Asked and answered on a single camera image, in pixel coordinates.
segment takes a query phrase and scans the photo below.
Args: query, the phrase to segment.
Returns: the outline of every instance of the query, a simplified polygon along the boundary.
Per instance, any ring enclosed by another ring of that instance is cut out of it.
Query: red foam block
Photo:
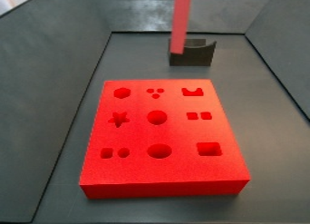
[[[105,82],[80,177],[89,199],[236,194],[248,181],[209,80]]]

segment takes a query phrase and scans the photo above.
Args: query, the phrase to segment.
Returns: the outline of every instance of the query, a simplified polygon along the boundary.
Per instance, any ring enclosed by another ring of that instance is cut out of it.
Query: black block
[[[187,39],[183,54],[169,53],[171,66],[209,66],[216,41],[205,44],[205,39]]]

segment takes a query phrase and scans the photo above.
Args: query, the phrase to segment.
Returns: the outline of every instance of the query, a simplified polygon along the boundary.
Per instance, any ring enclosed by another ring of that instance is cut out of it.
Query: gray floor
[[[217,42],[212,67],[169,67],[168,34],[113,34],[80,107],[34,223],[308,222],[308,122],[242,35]],[[209,78],[251,172],[238,196],[88,200],[77,181],[103,82]]]

